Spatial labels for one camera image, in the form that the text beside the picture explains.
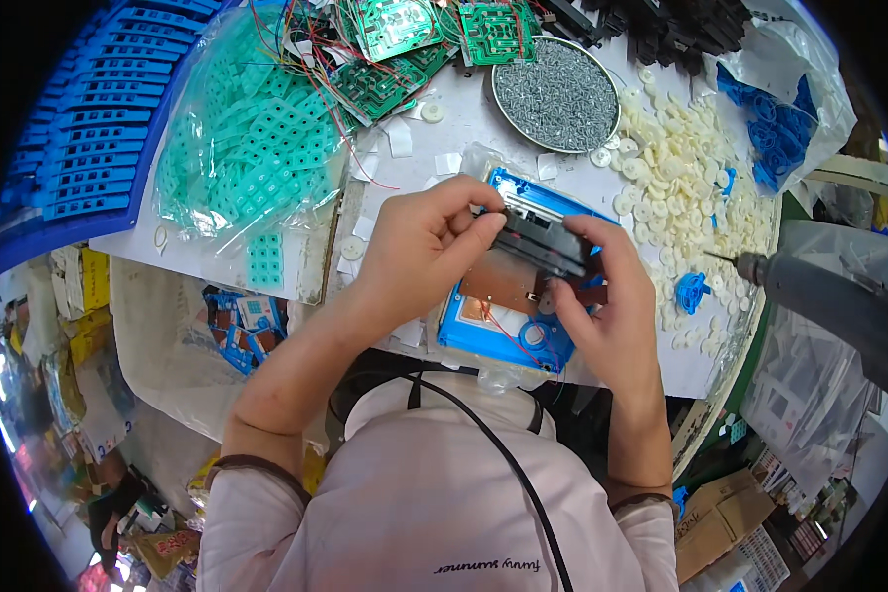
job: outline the metal bowl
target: metal bowl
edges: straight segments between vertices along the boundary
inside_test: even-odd
[[[609,75],[609,71],[606,70],[606,69],[605,69],[605,66],[602,65],[602,64],[600,64],[599,61],[598,61],[598,60],[597,60],[597,59],[596,59],[591,53],[589,53],[588,51],[586,51],[585,49],[583,49],[583,48],[582,48],[580,45],[578,45],[577,43],[573,43],[573,42],[571,42],[571,41],[567,41],[567,40],[565,40],[565,39],[558,39],[557,37],[551,37],[551,36],[549,36],[549,35],[535,35],[535,36],[533,37],[533,41],[536,41],[536,40],[538,40],[538,39],[545,39],[546,41],[556,41],[557,43],[561,43],[561,44],[563,44],[563,45],[566,45],[566,46],[568,46],[568,47],[574,49],[575,51],[578,51],[578,52],[582,53],[584,56],[586,56],[587,58],[589,58],[589,60],[591,60],[593,64],[597,65],[597,66],[598,66],[598,69],[601,70],[601,72],[602,72],[602,76],[604,76],[605,78],[608,79],[609,84],[612,85],[612,92],[613,92],[613,94],[615,95],[615,101],[616,101],[616,118],[613,119],[613,121],[612,121],[612,128],[609,130],[609,133],[605,135],[605,139],[606,139],[606,141],[609,140],[612,136],[614,136],[614,135],[617,133],[617,131],[618,131],[618,124],[619,124],[619,122],[621,121],[621,104],[618,102],[618,87],[616,87],[616,83],[615,83],[615,81],[612,80],[612,76]],[[586,152],[591,152],[591,151],[593,151],[593,150],[595,150],[595,149],[599,149],[599,148],[602,147],[602,144],[604,144],[604,142],[602,142],[602,144],[599,144],[598,146],[595,146],[595,147],[590,148],[590,149],[585,149],[585,150],[583,150],[583,149],[563,149],[563,148],[556,148],[555,146],[550,146],[550,145],[548,145],[548,144],[544,144],[543,142],[539,141],[538,139],[536,139],[536,138],[534,138],[533,136],[530,136],[529,134],[527,134],[526,132],[524,132],[524,131],[520,128],[520,126],[518,126],[518,125],[516,124],[516,122],[513,121],[513,119],[511,119],[510,116],[507,114],[507,110],[504,109],[503,104],[500,102],[500,93],[497,91],[497,76],[496,76],[496,74],[497,74],[498,68],[505,68],[505,67],[509,67],[509,66],[512,66],[512,64],[495,65],[495,66],[493,66],[493,71],[490,73],[490,86],[492,87],[492,90],[493,90],[493,97],[494,97],[494,100],[496,101],[497,106],[500,107],[500,112],[502,112],[502,113],[504,114],[504,117],[507,118],[507,121],[509,121],[510,125],[512,125],[514,128],[516,128],[516,130],[517,130],[520,134],[522,134],[523,136],[525,136],[526,139],[528,139],[529,141],[533,142],[534,144],[539,144],[540,146],[542,146],[542,147],[544,147],[544,148],[549,148],[549,149],[554,150],[554,151],[556,151],[556,152],[564,152],[564,153],[567,153],[567,154],[584,154],[584,153],[586,153]]]

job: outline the person's right hand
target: person's right hand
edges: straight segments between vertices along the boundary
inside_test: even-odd
[[[591,216],[568,216],[566,228],[602,247],[607,285],[593,291],[592,302],[580,303],[572,286],[549,281],[556,315],[582,352],[595,376],[617,396],[647,394],[661,382],[654,328],[654,286],[625,230]],[[585,312],[591,303],[602,307]]]

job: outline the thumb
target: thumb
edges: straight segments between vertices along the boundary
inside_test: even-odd
[[[438,258],[440,272],[452,281],[463,277],[477,258],[490,248],[506,223],[507,216],[496,212],[478,217],[441,253]]]
[[[553,303],[556,305],[556,316],[576,347],[586,349],[592,341],[598,339],[598,328],[585,312],[585,306],[576,299],[576,293],[573,292],[569,282],[552,278],[548,283]]]

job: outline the cardboard box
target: cardboard box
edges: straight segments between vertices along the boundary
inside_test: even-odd
[[[749,469],[701,485],[687,500],[684,518],[674,531],[678,583],[732,550],[774,507]]]

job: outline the brown sleeve trim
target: brown sleeve trim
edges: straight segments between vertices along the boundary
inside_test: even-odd
[[[303,504],[303,510],[306,510],[309,500],[312,499],[308,491],[303,489],[303,484],[289,471],[266,458],[253,455],[230,455],[218,458],[207,474],[207,480],[204,482],[204,487],[206,487],[207,491],[210,491],[210,486],[213,485],[214,477],[217,476],[217,473],[227,469],[257,469],[280,479],[299,496],[299,501]]]
[[[656,502],[669,503],[671,505],[671,512],[674,514],[674,521],[677,522],[678,507],[677,505],[675,505],[670,497],[664,495],[663,493],[638,493],[636,495],[632,495],[631,497],[626,497],[625,499],[621,500],[620,502],[612,506],[610,510],[612,510],[612,515],[614,516],[619,510],[627,508],[627,506],[634,506],[635,504],[640,504],[644,501],[648,501],[649,499]]]

